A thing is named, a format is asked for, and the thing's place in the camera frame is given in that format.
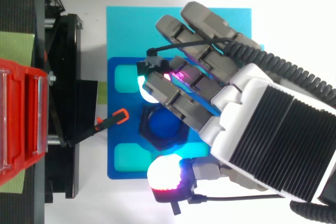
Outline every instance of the coiled black cable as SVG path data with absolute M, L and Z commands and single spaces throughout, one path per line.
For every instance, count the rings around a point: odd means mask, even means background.
M 225 46 L 223 53 L 232 59 L 240 60 L 244 64 L 254 63 L 263 71 L 270 71 L 288 79 L 326 104 L 333 107 L 336 105 L 336 89 L 333 89 L 332 85 L 321 81 L 319 77 L 315 77 L 313 74 L 309 74 L 303 68 L 274 56 L 274 54 L 268 54 L 265 51 L 235 41 L 230 41 Z
M 336 208 L 334 207 L 291 201 L 290 209 L 308 220 L 336 223 Z

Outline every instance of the robot finger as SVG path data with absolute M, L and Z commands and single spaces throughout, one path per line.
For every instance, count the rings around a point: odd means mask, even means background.
M 214 117 L 205 107 L 158 72 L 147 76 L 143 88 L 196 132 Z
M 261 49 L 255 41 L 229 27 L 229 23 L 197 2 L 188 3 L 181 11 L 182 18 L 200 36 L 205 39 L 229 38 L 247 46 Z M 217 43 L 215 47 L 224 51 L 226 44 Z
M 191 65 L 179 56 L 175 56 L 169 62 L 169 69 L 172 76 L 180 83 L 187 86 L 208 103 L 211 103 L 211 99 L 223 88 L 215 79 L 210 79 L 197 66 Z
M 202 36 L 192 32 L 182 22 L 169 15 L 163 16 L 156 24 L 156 28 L 172 44 L 204 40 Z M 221 84 L 227 84 L 238 71 L 234 61 L 223 57 L 212 45 L 183 47 L 179 50 Z

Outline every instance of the square cutout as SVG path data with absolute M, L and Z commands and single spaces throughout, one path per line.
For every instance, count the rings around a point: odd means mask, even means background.
M 139 91 L 136 65 L 118 65 L 114 72 L 114 87 L 119 93 Z

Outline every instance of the screw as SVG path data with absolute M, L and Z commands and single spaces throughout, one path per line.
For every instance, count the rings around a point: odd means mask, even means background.
M 54 82 L 56 81 L 56 76 L 54 76 L 54 72 L 50 71 L 49 75 L 48 75 L 48 82 L 49 85 L 52 86 L 54 84 Z
M 77 21 L 77 29 L 83 30 L 83 20 Z

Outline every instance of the red plastic bin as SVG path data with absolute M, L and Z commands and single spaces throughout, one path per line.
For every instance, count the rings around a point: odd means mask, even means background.
M 0 59 L 0 185 L 45 154 L 47 101 L 46 73 Z

